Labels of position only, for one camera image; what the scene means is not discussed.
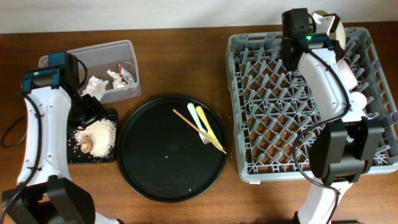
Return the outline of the white cup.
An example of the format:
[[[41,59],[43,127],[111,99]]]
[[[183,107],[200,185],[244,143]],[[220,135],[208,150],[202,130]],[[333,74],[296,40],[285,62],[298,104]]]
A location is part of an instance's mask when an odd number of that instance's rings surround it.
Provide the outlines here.
[[[368,101],[364,94],[358,91],[352,91],[350,93],[351,103],[356,105],[359,109],[363,110],[367,105]]]

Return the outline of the white plastic fork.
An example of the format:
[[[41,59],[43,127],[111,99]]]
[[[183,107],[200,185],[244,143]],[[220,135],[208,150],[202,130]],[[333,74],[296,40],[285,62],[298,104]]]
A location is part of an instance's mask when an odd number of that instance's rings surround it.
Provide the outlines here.
[[[198,128],[200,131],[206,133],[206,130],[205,130],[205,129],[203,128],[203,126],[201,125],[201,122],[200,122],[200,119],[199,119],[199,116],[198,116],[198,113],[197,113],[197,111],[196,111],[196,109],[195,109],[194,104],[193,104],[193,103],[188,103],[188,104],[187,104],[187,108],[188,108],[189,113],[191,114],[191,116],[192,116],[192,118],[193,118],[193,120],[194,120],[194,122],[195,122],[197,128]],[[208,143],[209,143],[209,140],[207,140],[207,139],[204,137],[204,135],[199,134],[199,136],[200,136],[200,138],[201,138],[201,140],[202,140],[202,142],[203,142],[204,144],[208,144]]]

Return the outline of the brown food piece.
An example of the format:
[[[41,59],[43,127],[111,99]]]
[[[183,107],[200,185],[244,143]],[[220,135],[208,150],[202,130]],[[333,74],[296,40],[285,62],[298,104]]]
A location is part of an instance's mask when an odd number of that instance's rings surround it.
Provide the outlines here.
[[[90,136],[88,136],[88,135],[83,136],[83,138],[81,140],[80,149],[81,149],[82,153],[85,153],[85,154],[92,151],[93,141]]]

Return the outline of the small pink bowl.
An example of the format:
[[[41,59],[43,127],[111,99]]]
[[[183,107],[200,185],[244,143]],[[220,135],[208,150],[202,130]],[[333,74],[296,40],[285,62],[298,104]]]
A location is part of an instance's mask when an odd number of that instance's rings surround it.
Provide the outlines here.
[[[358,81],[347,62],[344,59],[341,59],[338,61],[337,66],[341,82],[344,84],[345,88],[347,90],[353,90],[357,87]]]

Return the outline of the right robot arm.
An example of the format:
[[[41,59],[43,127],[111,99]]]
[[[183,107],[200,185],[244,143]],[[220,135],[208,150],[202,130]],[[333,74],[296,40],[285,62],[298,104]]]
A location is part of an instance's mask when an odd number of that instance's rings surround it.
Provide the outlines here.
[[[310,191],[293,222],[330,223],[344,193],[369,172],[383,128],[367,117],[367,99],[354,90],[358,81],[343,58],[346,34],[339,16],[291,9],[282,13],[282,28],[283,63],[304,77],[322,119],[300,131],[292,146],[322,128],[308,153]]]

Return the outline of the light blue cup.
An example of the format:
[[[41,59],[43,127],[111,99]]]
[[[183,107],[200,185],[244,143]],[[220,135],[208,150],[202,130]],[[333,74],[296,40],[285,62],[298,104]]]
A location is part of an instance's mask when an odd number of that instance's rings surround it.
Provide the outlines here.
[[[379,113],[375,112],[375,113],[369,113],[368,114],[368,119],[376,119],[379,117]]]

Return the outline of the large cream bowl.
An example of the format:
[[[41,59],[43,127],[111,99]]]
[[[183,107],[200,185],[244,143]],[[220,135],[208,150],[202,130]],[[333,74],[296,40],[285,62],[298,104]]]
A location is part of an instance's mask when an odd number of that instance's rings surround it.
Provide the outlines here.
[[[310,15],[315,20],[316,34],[327,34],[331,40],[338,41],[343,50],[346,48],[345,28],[337,14],[329,14],[326,11],[313,11]]]

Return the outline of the pile of white rice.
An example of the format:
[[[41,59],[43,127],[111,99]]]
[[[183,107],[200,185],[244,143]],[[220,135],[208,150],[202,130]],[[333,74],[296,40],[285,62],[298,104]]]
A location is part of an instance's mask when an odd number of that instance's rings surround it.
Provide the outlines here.
[[[89,125],[82,131],[75,131],[73,133],[79,146],[81,145],[83,136],[86,135],[90,136],[93,141],[93,149],[90,153],[94,156],[103,156],[116,142],[115,124],[104,118]]]

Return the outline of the red silver snack wrapper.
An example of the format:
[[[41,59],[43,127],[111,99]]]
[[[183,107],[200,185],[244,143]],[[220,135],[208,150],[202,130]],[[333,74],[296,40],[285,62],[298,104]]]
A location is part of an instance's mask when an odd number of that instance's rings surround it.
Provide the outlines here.
[[[118,64],[117,68],[119,70],[119,73],[120,73],[121,77],[123,78],[123,80],[127,84],[129,84],[129,85],[135,85],[136,84],[136,80],[135,80],[135,78],[133,77],[132,73],[129,70],[127,70],[121,64]]]

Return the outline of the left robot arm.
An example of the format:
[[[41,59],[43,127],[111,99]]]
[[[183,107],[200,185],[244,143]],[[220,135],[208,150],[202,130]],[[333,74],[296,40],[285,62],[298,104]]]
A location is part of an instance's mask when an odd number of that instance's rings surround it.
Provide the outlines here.
[[[48,55],[47,67],[25,72],[20,96],[27,118],[25,154],[14,189],[2,193],[1,218],[15,223],[120,223],[95,209],[91,195],[72,182],[67,136],[105,118],[90,95],[80,95],[83,62],[63,51]]]

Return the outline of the white napkin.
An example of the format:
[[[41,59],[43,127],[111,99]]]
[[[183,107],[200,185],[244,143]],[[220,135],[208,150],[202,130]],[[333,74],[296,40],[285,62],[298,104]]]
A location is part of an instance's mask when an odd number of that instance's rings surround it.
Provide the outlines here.
[[[83,90],[83,95],[90,95],[91,97],[95,97],[98,101],[101,101],[108,83],[108,80],[102,80],[92,76],[88,80],[86,88]]]

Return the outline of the wooden chopstick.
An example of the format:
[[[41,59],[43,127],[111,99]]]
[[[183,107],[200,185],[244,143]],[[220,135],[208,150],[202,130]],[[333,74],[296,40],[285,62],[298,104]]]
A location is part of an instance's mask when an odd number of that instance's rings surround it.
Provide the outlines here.
[[[198,127],[196,127],[194,124],[192,124],[186,117],[184,117],[182,114],[180,114],[177,110],[173,109],[173,112],[177,116],[179,116],[181,119],[183,119],[194,130],[196,130],[198,133],[200,133],[207,141],[211,142],[214,145],[214,147],[216,147],[219,151],[223,152],[224,154],[227,154],[227,152],[224,150],[224,148],[220,144],[218,144],[210,135],[201,131]]]

